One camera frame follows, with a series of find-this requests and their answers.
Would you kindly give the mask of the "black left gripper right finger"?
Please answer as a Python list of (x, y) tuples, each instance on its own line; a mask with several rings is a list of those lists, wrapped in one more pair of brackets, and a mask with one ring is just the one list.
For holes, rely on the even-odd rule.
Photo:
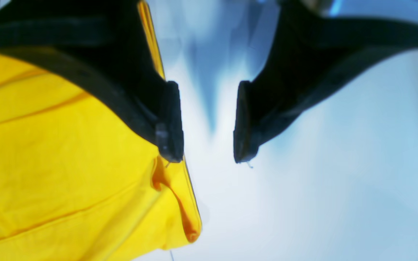
[(418, 0), (279, 0), (265, 66), (238, 86), (236, 163), (357, 76), (418, 49)]

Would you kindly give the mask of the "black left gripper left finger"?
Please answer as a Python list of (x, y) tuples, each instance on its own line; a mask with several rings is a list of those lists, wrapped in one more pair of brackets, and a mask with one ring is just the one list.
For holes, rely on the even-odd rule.
[(154, 68), (137, 0), (12, 0), (0, 9), (0, 54), (63, 77), (166, 160), (184, 158), (179, 86)]

